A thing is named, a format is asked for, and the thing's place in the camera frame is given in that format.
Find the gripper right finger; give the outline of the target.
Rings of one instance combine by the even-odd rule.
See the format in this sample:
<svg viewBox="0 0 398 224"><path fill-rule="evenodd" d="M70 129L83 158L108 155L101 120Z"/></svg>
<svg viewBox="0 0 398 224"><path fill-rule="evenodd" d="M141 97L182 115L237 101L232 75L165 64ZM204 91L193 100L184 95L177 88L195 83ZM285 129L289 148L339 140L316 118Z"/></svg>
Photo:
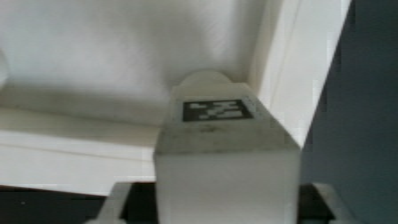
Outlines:
<svg viewBox="0 0 398 224"><path fill-rule="evenodd" d="M328 184L300 185L296 224L355 224L351 212Z"/></svg>

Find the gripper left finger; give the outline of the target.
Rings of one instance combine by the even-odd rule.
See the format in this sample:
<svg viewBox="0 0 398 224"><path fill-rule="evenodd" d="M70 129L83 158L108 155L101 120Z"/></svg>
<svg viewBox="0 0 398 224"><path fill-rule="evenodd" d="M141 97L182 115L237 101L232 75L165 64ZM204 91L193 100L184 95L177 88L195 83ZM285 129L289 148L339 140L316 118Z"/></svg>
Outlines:
<svg viewBox="0 0 398 224"><path fill-rule="evenodd" d="M157 224L152 182L118 182L113 185L97 216L85 224Z"/></svg>

